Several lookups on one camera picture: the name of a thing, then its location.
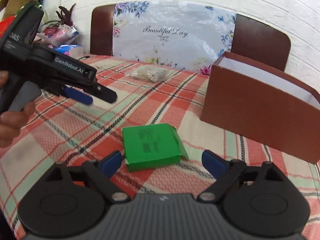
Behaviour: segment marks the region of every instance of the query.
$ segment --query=metal screw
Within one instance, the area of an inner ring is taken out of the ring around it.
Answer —
[[[216,195],[211,192],[204,192],[200,194],[200,198],[203,201],[209,202],[213,201],[216,198]]]
[[[128,198],[128,195],[124,192],[116,192],[112,194],[111,198],[114,201],[125,201]]]

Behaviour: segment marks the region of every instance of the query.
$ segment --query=table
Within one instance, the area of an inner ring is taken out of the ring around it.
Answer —
[[[117,103],[110,105],[95,98],[93,106],[85,106],[44,92],[20,136],[12,146],[0,150],[0,205],[18,240],[25,233],[17,218],[17,205],[54,162],[80,165],[88,159],[100,160],[114,150],[123,152],[123,127],[154,123],[168,123],[177,129],[190,160],[132,173],[122,165],[112,181],[130,196],[137,192],[198,195],[214,182],[201,165],[205,149],[228,160],[242,159],[248,165],[269,160],[308,200],[311,216],[303,235],[319,239],[319,164],[201,122],[208,76],[171,69],[167,80],[153,84],[125,75],[142,65],[140,62],[108,56],[93,56],[84,62],[98,69],[98,82],[117,92]]]

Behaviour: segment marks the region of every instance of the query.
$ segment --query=finger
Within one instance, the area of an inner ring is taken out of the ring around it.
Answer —
[[[9,73],[7,71],[0,71],[0,88],[3,88],[8,80]]]
[[[28,123],[28,116],[24,112],[4,112],[0,116],[0,122],[3,125],[12,128],[21,128]]]
[[[12,128],[3,124],[0,124],[0,138],[2,140],[11,140],[18,137],[20,134],[19,128]]]
[[[23,109],[23,112],[27,116],[31,116],[34,114],[35,110],[36,110],[36,104],[32,101],[32,102],[26,104],[26,106]]]
[[[12,144],[12,140],[0,140],[0,148],[6,148]]]

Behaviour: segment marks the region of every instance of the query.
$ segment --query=gray gripper base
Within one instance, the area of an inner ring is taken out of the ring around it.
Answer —
[[[45,240],[28,235],[24,240]],[[137,194],[133,201],[113,205],[91,230],[65,240],[266,240],[243,233],[221,216],[212,204],[190,194]],[[293,235],[272,240],[304,240]]]

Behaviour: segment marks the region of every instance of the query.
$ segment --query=green box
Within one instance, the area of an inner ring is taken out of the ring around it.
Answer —
[[[167,123],[122,129],[128,170],[168,166],[188,158],[177,130]]]

